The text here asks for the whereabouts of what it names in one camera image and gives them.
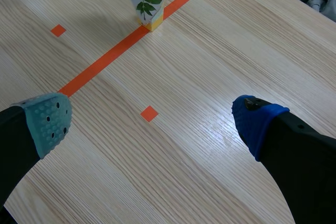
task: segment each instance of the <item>yellow box base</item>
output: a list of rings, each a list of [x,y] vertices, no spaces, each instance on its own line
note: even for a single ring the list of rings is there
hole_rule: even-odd
[[[163,12],[157,13],[159,14],[159,16],[156,18],[154,17],[151,22],[147,25],[143,25],[140,21],[140,19],[138,19],[138,23],[144,27],[146,27],[149,31],[154,31],[155,29],[157,29],[157,27],[159,25],[161,25],[161,23],[163,22]]]

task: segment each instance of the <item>gripper finger pad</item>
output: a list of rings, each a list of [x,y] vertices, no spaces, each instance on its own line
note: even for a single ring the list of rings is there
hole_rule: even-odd
[[[20,106],[25,110],[27,126],[41,159],[53,150],[69,131],[72,109],[69,98],[64,94],[43,94],[13,106]]]

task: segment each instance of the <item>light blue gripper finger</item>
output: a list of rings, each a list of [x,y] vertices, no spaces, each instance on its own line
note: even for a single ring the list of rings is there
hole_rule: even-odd
[[[70,100],[64,94],[43,94],[12,106],[20,106],[25,110],[27,126],[41,159],[53,150],[69,131],[72,110]]]

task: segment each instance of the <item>wooden table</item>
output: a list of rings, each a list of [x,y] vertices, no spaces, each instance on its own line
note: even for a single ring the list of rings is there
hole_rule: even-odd
[[[0,109],[63,87],[138,27],[132,8],[0,0]],[[298,0],[190,0],[71,96],[66,139],[6,208],[25,224],[293,223],[231,104],[254,94],[335,137],[335,38]]]

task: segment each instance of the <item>small orange square marker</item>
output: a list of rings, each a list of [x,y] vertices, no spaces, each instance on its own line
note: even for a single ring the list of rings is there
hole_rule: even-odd
[[[64,27],[62,27],[60,24],[58,24],[57,26],[55,26],[51,32],[56,36],[59,37],[61,36],[64,32],[66,31],[66,29]]]
[[[148,106],[144,111],[141,112],[141,115],[147,122],[150,122],[158,115],[158,113],[151,106]]]

